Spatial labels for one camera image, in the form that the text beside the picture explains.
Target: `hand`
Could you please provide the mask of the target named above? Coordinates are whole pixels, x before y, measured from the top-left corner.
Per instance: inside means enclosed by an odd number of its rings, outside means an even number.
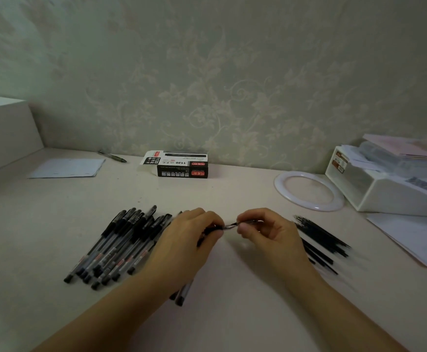
[[[257,219],[249,225],[243,221]],[[295,224],[278,213],[262,208],[240,214],[238,233],[249,239],[263,252],[266,259],[290,289],[302,279],[321,278],[311,265]]]
[[[184,211],[164,230],[142,272],[166,287],[168,295],[191,281],[207,261],[222,230],[211,232],[197,247],[200,235],[211,225],[224,225],[219,215],[200,207]]]

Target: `stack of paper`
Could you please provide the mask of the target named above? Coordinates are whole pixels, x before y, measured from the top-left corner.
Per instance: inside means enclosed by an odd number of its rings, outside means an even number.
[[[362,153],[360,153],[357,147],[348,144],[343,144],[341,147],[346,151],[351,165],[362,169],[384,171],[381,166],[367,159]]]
[[[363,138],[396,156],[427,159],[427,143],[420,139],[368,134],[364,135]]]
[[[367,219],[427,266],[427,217],[370,213]]]
[[[49,159],[28,178],[95,176],[105,159]]]

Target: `wallpaper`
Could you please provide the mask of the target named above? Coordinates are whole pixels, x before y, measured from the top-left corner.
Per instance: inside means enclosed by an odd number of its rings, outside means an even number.
[[[322,172],[427,137],[427,0],[0,0],[0,96],[50,147]]]

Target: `finger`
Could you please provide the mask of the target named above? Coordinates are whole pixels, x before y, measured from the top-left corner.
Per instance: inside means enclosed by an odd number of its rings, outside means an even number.
[[[236,219],[237,222],[242,222],[246,220],[262,220],[265,223],[268,223],[269,225],[273,225],[274,223],[287,223],[289,222],[287,219],[283,218],[281,215],[276,213],[275,211],[272,211],[268,208],[260,208],[260,209],[251,209],[247,210],[243,213],[240,213],[238,215],[238,218]]]
[[[199,254],[202,257],[202,259],[204,261],[207,260],[207,257],[210,254],[210,251],[212,250],[212,248],[215,246],[215,244],[217,243],[217,241],[219,240],[220,237],[223,236],[223,231],[222,230],[216,230],[211,232],[202,242],[202,244],[199,247]]]
[[[272,226],[265,222],[258,222],[253,224],[254,228],[257,229],[263,236],[269,237]]]
[[[194,210],[186,210],[184,211],[182,214],[179,215],[180,218],[183,219],[193,219],[194,217],[197,217],[201,214],[205,213],[205,210],[202,207],[198,207],[197,209]]]
[[[238,225],[238,232],[244,238],[249,239],[261,251],[265,251],[271,240],[264,237],[257,229],[247,223],[240,223]]]
[[[206,227],[209,227],[212,224],[219,226],[225,225],[222,218],[213,211],[207,211],[206,213],[203,213],[197,216],[196,218],[193,218],[192,222],[194,226],[200,230],[200,232],[202,232],[203,230],[205,230]]]

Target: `white desk surface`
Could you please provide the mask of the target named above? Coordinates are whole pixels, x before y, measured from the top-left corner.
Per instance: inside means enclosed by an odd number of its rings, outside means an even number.
[[[0,351],[27,351],[110,291],[62,280],[122,209],[158,205],[159,213],[203,207],[225,222],[246,209],[300,214],[352,246],[326,279],[411,351],[427,351],[427,268],[363,214],[346,206],[311,211],[279,195],[280,171],[212,165],[209,179],[159,178],[140,158],[107,159],[94,178],[26,179],[49,158],[100,158],[43,149],[0,169]],[[328,195],[295,179],[304,199]],[[196,277],[182,308],[168,301],[134,336],[137,351],[320,351],[316,326],[263,258],[229,231]]]

